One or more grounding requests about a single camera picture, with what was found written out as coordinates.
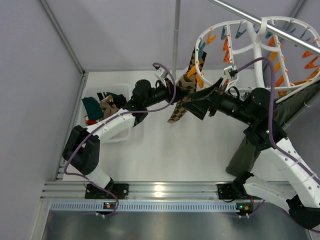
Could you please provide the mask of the beige brown argyle sock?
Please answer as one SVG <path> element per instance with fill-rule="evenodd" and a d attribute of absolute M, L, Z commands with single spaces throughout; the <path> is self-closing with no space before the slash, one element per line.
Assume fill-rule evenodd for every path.
<path fill-rule="evenodd" d="M 119 111 L 111 96 L 100 101 L 99 106 L 103 112 L 103 119 L 109 118 Z"/>

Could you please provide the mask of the dark teal sock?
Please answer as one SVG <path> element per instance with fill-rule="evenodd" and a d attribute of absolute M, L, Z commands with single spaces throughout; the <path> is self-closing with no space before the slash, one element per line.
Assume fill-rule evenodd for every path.
<path fill-rule="evenodd" d="M 104 116 L 100 103 L 94 97 L 84 97 L 82 103 L 90 120 L 97 121 Z"/>

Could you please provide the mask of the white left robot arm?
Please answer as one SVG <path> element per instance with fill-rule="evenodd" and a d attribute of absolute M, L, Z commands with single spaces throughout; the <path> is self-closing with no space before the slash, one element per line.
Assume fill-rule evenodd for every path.
<path fill-rule="evenodd" d="M 162 101 L 171 105 L 187 94 L 168 79 L 157 80 L 155 87 L 146 79 L 139 80 L 131 99 L 118 112 L 94 125 L 77 125 L 71 130 L 62 152 L 63 159 L 67 161 L 66 167 L 74 167 L 77 170 L 75 176 L 83 177 L 96 188 L 110 193 L 114 181 L 99 165 L 101 145 L 120 132 L 140 124 L 151 112 L 148 109 L 150 106 Z"/>

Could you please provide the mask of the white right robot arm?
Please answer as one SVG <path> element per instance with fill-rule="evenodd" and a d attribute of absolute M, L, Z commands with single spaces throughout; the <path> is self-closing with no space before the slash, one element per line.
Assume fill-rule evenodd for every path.
<path fill-rule="evenodd" d="M 213 116 L 220 111 L 246 123 L 245 139 L 262 153 L 268 152 L 269 159 L 286 177 L 289 190 L 245 172 L 234 180 L 243 194 L 255 196 L 280 207 L 301 227 L 312 230 L 320 224 L 320 179 L 295 151 L 283 129 L 285 116 L 303 107 L 317 92 L 315 88 L 304 88 L 276 104 L 274 89 L 257 87 L 245 100 L 226 93 L 220 83 L 189 95 L 190 101 L 183 107 L 199 119 L 208 113 Z"/>

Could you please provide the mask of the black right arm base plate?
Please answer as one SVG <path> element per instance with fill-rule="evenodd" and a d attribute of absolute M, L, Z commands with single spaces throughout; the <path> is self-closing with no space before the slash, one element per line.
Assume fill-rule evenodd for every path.
<path fill-rule="evenodd" d="M 252 198 L 241 184 L 220 183 L 217 185 L 217 193 L 220 200 L 250 200 Z"/>

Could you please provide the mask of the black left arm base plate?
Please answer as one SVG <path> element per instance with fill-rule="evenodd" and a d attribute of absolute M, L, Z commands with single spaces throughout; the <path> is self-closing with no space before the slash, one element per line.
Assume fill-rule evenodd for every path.
<path fill-rule="evenodd" d="M 113 199 L 110 194 L 106 193 L 105 191 L 96 188 L 92 184 L 87 184 L 85 186 L 85 199 Z M 118 199 L 123 200 L 129 194 L 129 184 L 127 183 L 114 183 L 112 189 L 110 190 Z"/>

